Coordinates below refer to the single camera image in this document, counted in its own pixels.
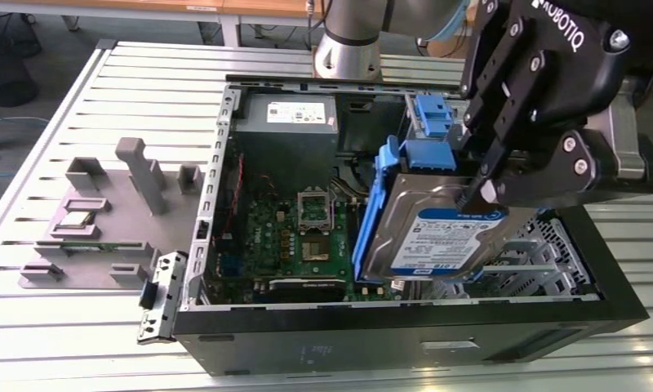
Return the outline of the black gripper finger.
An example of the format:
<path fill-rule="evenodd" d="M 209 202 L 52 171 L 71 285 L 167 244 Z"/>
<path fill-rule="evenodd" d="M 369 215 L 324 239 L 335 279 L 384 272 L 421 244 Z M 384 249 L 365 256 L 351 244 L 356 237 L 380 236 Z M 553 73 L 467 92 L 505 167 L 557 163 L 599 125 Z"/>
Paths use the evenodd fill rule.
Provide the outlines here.
<path fill-rule="evenodd" d="M 549 162 L 556 138 L 537 125 L 537 104 L 556 71 L 552 1 L 487 1 L 477 12 L 461 92 L 469 102 L 463 149 L 479 171 L 456 199 L 463 212 L 511 206 Z"/>
<path fill-rule="evenodd" d="M 571 130 L 537 140 L 521 158 L 495 139 L 481 163 L 484 207 L 571 207 L 621 196 L 615 155 L 603 135 Z"/>

